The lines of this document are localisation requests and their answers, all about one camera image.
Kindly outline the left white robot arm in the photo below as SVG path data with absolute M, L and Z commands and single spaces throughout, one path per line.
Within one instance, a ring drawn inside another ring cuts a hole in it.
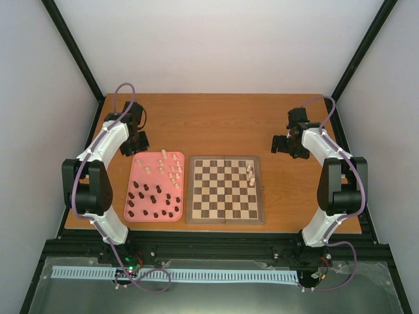
M 105 117 L 98 136 L 88 148 L 62 164 L 66 206 L 77 218 L 91 223 L 104 242 L 114 244 L 114 257 L 125 264 L 135 258 L 136 246 L 126 241 L 128 227 L 113 209 L 113 190 L 107 168 L 117 152 L 133 156 L 149 148 L 143 131 L 146 120 L 145 109 L 135 101 L 127 101 L 121 113 L 110 113 Z

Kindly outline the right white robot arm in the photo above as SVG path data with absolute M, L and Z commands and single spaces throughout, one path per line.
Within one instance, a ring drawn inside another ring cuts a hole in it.
M 272 138 L 272 153 L 294 159 L 313 156 L 321 166 L 317 189 L 318 210 L 293 244 L 294 261 L 307 266 L 320 261 L 331 235 L 348 217 L 357 216 L 367 203 L 368 165 L 338 146 L 319 122 L 310 122 L 306 109 L 291 109 L 287 135 Z

